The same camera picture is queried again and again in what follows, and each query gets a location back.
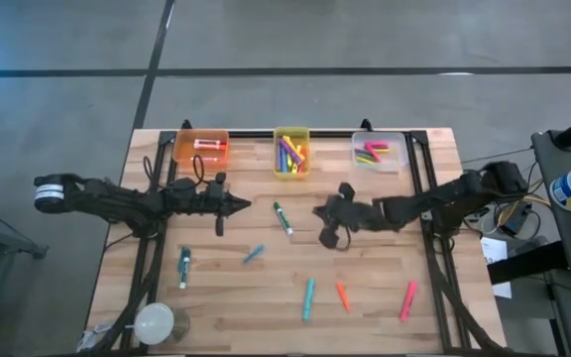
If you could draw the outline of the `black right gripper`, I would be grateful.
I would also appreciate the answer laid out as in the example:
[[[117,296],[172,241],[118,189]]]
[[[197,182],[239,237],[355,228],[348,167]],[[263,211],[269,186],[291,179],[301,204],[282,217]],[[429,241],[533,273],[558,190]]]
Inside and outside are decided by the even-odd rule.
[[[338,248],[338,229],[343,227],[347,234],[345,248],[351,245],[351,233],[361,229],[382,231],[385,229],[385,216],[371,204],[354,200],[355,190],[347,182],[341,182],[338,193],[330,195],[325,204],[315,206],[314,214],[323,222],[319,242],[325,248]]]

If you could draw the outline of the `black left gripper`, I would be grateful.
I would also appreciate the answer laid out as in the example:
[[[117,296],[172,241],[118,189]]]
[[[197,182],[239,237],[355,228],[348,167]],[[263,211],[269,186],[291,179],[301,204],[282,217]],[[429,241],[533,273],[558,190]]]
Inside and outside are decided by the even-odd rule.
[[[220,182],[223,185],[223,192],[221,200],[209,200],[204,191],[202,192],[202,205],[206,213],[212,213],[216,216],[215,219],[215,233],[217,236],[224,235],[224,216],[226,212],[226,194],[227,192],[224,189],[224,182],[226,180],[225,173],[217,173],[214,179],[210,180],[207,184],[211,181]],[[252,202],[241,197],[237,197],[235,195],[230,195],[230,200],[234,203],[231,205],[230,213],[234,214],[239,212],[245,208],[248,208],[252,205]]]

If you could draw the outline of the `green dry erase marker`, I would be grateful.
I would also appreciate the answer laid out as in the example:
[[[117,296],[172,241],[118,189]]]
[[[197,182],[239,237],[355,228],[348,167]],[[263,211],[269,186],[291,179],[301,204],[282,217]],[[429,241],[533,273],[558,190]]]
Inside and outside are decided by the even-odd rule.
[[[287,220],[287,218],[286,218],[286,216],[285,216],[285,213],[284,213],[282,207],[281,207],[277,202],[275,202],[275,203],[273,204],[273,207],[274,207],[274,210],[275,210],[275,212],[276,212],[277,217],[278,217],[279,220],[280,220],[280,223],[281,223],[282,227],[283,227],[284,230],[285,230],[286,235],[287,235],[287,236],[291,236],[291,235],[293,234],[293,229],[292,229],[292,227],[291,227],[289,221]]]

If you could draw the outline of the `teal slim highlighter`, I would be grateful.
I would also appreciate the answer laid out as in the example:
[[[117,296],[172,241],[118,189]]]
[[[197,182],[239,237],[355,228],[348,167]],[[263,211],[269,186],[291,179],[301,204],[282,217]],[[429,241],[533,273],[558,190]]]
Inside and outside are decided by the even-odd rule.
[[[258,258],[265,251],[263,244],[258,245],[247,257],[242,260],[242,264],[246,265]]]

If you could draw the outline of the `orange dry erase marker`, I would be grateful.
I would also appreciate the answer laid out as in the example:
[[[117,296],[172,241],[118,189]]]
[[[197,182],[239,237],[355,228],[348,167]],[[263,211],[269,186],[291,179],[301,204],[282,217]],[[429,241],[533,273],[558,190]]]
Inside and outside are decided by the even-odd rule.
[[[227,143],[219,140],[195,139],[193,142],[193,148],[195,150],[225,151]]]

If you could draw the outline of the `orange slim highlighter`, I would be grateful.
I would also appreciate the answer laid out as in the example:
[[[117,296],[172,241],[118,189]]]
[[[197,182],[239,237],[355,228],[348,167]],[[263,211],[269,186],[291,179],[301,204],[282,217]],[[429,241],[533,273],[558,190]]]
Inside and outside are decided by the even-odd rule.
[[[341,283],[341,282],[337,282],[336,283],[336,289],[337,289],[337,293],[339,295],[339,298],[341,300],[341,303],[345,309],[345,311],[347,313],[350,312],[351,307],[350,307],[350,302],[347,296],[347,292],[346,292],[346,288],[345,286]]]

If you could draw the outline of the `teal fat marker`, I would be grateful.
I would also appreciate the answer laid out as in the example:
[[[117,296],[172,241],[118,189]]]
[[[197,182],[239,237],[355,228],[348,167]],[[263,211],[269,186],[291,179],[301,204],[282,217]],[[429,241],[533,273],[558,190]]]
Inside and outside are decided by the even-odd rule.
[[[301,314],[301,319],[303,321],[309,321],[310,319],[314,289],[315,289],[315,279],[309,278],[306,283],[305,296],[304,296],[303,308]]]

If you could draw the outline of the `orange translucent plastic bin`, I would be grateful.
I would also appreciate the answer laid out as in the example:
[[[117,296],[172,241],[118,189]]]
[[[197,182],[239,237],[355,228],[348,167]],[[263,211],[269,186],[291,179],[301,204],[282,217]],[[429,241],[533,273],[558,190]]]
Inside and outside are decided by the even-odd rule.
[[[219,140],[227,143],[225,151],[195,150],[195,139]],[[196,158],[199,156],[207,172],[222,172],[227,168],[228,153],[230,148],[229,132],[215,129],[190,129],[179,130],[175,137],[173,159],[184,170],[191,170],[192,164],[199,164]]]

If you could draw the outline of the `yellow translucent plastic bin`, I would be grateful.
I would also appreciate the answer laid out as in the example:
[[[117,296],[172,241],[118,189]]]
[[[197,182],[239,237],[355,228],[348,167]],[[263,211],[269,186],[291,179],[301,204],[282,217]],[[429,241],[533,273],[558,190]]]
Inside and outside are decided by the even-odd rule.
[[[307,153],[309,154],[308,172],[293,175],[290,172],[291,158],[288,161],[287,172],[281,172],[281,157],[280,157],[280,147],[278,139],[282,136],[289,136],[291,141],[297,146],[297,149],[301,153],[301,148],[306,147]],[[273,172],[278,179],[305,179],[311,171],[311,149],[310,149],[310,132],[306,127],[278,127],[274,130],[273,135],[274,142],[274,166]]]

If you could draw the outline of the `teal dry erase marker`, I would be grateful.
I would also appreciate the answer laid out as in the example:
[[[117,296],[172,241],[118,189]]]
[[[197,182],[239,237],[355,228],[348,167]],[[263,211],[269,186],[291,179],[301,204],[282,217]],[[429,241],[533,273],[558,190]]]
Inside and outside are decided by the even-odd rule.
[[[187,286],[187,275],[190,267],[191,251],[189,248],[182,246],[180,250],[180,260],[178,262],[177,270],[179,273],[178,287],[184,290]]]

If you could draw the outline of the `clear plastic bin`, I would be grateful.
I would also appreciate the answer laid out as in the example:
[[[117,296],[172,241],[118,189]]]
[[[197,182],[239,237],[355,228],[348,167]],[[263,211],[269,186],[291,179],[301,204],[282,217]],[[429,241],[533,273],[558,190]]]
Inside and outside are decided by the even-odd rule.
[[[370,156],[358,156],[354,149],[366,150],[366,142],[382,142],[390,146],[390,152],[379,154],[381,161],[376,164],[363,164],[356,161],[357,157],[371,158]],[[352,135],[352,160],[355,167],[364,170],[398,173],[408,164],[406,143],[404,134],[399,132],[356,132]]]

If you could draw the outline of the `white round dome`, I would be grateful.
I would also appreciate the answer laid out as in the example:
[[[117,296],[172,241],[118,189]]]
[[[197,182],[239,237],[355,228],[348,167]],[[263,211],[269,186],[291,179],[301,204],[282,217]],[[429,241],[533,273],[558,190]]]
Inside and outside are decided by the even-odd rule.
[[[174,326],[171,309],[161,303],[146,305],[137,314],[133,329],[137,339],[146,345],[156,345],[166,340]]]

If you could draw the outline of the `white paper sheet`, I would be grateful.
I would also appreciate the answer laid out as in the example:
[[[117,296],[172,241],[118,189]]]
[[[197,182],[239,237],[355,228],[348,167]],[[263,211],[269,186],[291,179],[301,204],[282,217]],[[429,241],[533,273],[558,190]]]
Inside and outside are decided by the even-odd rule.
[[[480,243],[482,246],[484,258],[488,265],[499,262],[501,260],[505,260],[509,257],[508,245],[503,240],[482,237]],[[497,298],[511,299],[513,297],[512,286],[510,282],[493,284],[492,289],[494,296]]]

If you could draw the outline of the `crumpled clear plastic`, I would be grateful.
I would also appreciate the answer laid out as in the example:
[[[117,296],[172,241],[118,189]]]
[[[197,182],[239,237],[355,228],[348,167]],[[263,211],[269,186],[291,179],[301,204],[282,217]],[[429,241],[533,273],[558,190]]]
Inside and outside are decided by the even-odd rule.
[[[102,322],[95,325],[91,330],[84,330],[82,337],[77,344],[76,351],[81,352],[93,347],[97,341],[102,338],[107,331],[110,330],[111,327],[111,322]]]

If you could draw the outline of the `black bar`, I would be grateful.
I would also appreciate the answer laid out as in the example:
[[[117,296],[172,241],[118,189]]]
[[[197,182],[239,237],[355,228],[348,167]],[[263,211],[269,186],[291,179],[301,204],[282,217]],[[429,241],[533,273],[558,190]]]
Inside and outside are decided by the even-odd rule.
[[[560,241],[537,247],[487,266],[493,285],[552,270],[567,270],[568,261]]]

